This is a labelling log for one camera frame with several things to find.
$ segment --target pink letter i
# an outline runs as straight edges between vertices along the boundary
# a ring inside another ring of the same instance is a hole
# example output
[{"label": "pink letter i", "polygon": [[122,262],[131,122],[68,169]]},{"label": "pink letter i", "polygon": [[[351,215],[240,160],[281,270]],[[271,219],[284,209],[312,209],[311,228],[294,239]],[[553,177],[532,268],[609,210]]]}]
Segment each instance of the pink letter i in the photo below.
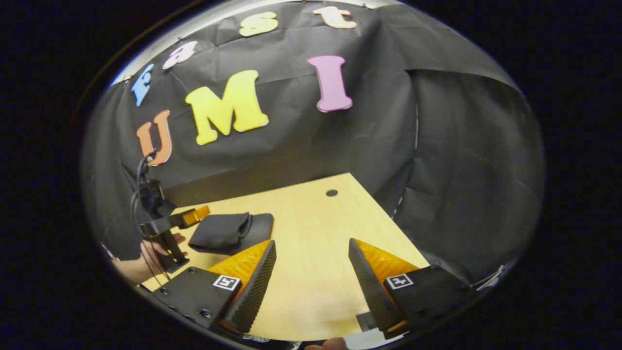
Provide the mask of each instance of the pink letter i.
[{"label": "pink letter i", "polygon": [[341,74],[341,66],[346,63],[343,57],[316,56],[308,59],[307,63],[315,67],[320,82],[322,99],[317,103],[317,109],[330,112],[352,107],[352,99],[346,96]]}]

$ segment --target foam letter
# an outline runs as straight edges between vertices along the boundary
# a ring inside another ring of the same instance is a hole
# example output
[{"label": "foam letter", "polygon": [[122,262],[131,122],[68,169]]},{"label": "foam letter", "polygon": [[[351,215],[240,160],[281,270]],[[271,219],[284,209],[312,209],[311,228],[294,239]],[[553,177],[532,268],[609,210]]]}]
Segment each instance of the foam letter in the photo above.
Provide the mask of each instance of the foam letter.
[{"label": "foam letter", "polygon": [[194,55],[194,48],[197,46],[198,41],[187,42],[184,45],[181,45],[175,51],[171,52],[170,58],[164,62],[162,69],[169,69],[174,65],[181,63]]},{"label": "foam letter", "polygon": [[347,110],[352,107],[352,99],[346,96],[341,66],[346,60],[341,56],[316,56],[307,60],[315,67],[320,82],[322,99],[317,109],[322,112]]},{"label": "foam letter", "polygon": [[142,103],[142,99],[145,98],[147,92],[149,91],[149,81],[151,80],[151,74],[149,71],[153,68],[154,65],[150,64],[142,71],[141,76],[138,77],[134,86],[132,86],[132,91],[136,96],[136,106],[140,106]]},{"label": "foam letter", "polygon": [[210,143],[218,138],[218,133],[210,127],[209,121],[221,133],[229,135],[234,112],[233,128],[237,131],[248,131],[268,124],[268,116],[261,113],[257,101],[255,79],[258,76],[256,70],[245,70],[232,75],[222,100],[207,87],[200,87],[186,96],[186,102],[192,106],[197,123],[198,144]]},{"label": "foam letter", "polygon": [[357,24],[354,21],[346,21],[343,19],[343,15],[350,15],[347,10],[339,10],[335,6],[323,7],[313,12],[314,14],[321,14],[324,23],[333,28],[339,29],[352,29],[356,28]]},{"label": "foam letter", "polygon": [[[169,122],[167,121],[169,115],[169,111],[161,111],[154,118],[154,123],[157,125],[157,129],[160,132],[160,142],[162,143],[162,147],[157,152],[155,159],[151,162],[151,165],[153,166],[158,166],[169,160],[173,148],[172,143],[170,142]],[[155,150],[153,144],[151,143],[151,135],[149,134],[150,129],[151,123],[144,123],[140,128],[138,128],[138,131],[136,131],[136,136],[138,136],[138,140],[141,142],[142,155],[145,157]]]},{"label": "foam letter", "polygon": [[242,29],[239,30],[239,33],[242,36],[249,37],[273,31],[279,26],[279,21],[273,18],[276,18],[276,13],[274,12],[264,12],[247,17],[240,22]]}]

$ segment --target wooden table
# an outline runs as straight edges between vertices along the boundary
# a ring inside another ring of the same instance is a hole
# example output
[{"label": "wooden table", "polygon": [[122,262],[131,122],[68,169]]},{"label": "wooden table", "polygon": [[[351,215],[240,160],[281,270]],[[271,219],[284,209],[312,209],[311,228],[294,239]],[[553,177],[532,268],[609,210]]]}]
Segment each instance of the wooden table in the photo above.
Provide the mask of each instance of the wooden table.
[{"label": "wooden table", "polygon": [[[327,191],[337,190],[333,197]],[[350,237],[386,250],[420,268],[429,266],[391,218],[352,175],[342,174],[248,196],[206,203],[212,214],[271,213],[277,260],[250,334],[312,341],[359,333],[356,315],[369,311],[352,264]],[[174,213],[191,208],[183,207]],[[186,236],[187,266],[207,269],[227,255],[188,247],[197,225],[172,230]],[[173,273],[171,277],[183,271]],[[158,276],[163,283],[165,278]],[[145,283],[158,287],[151,278]]]}]

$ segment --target yellow letter m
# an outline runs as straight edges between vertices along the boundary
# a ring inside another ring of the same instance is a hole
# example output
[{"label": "yellow letter m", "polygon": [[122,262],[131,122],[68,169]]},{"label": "yellow letter m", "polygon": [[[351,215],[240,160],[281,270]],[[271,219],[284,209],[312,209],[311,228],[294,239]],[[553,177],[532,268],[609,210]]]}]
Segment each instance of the yellow letter m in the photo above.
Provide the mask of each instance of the yellow letter m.
[{"label": "yellow letter m", "polygon": [[210,143],[218,138],[218,133],[210,127],[210,121],[223,135],[229,135],[234,112],[233,128],[237,131],[244,132],[268,124],[268,116],[261,113],[255,92],[258,76],[256,70],[232,75],[222,100],[207,87],[200,87],[186,96],[197,122],[198,144]]}]

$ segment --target black fabric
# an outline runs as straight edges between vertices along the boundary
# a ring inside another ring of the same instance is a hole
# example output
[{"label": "black fabric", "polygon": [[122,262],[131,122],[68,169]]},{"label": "black fabric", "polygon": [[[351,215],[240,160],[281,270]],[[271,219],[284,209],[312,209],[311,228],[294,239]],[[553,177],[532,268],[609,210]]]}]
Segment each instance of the black fabric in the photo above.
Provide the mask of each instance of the black fabric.
[{"label": "black fabric", "polygon": [[234,255],[270,239],[272,214],[208,215],[201,220],[188,246],[201,253]]},{"label": "black fabric", "polygon": [[[312,12],[351,12],[352,30]],[[244,18],[273,11],[279,27],[241,37]],[[197,40],[193,57],[163,71],[172,50]],[[340,55],[349,110],[322,113],[306,60]],[[537,121],[516,84],[475,44],[406,5],[375,10],[340,2],[288,2],[223,19],[149,63],[140,107],[132,79],[104,92],[86,130],[82,184],[93,230],[120,259],[139,256],[129,220],[142,157],[136,130],[170,110],[172,154],[150,170],[175,206],[189,206],[351,173],[394,216],[422,253],[466,280],[497,270],[529,240],[542,203]],[[269,124],[200,146],[188,93],[222,96],[230,76],[259,73]],[[154,147],[160,147],[152,126]]]}]

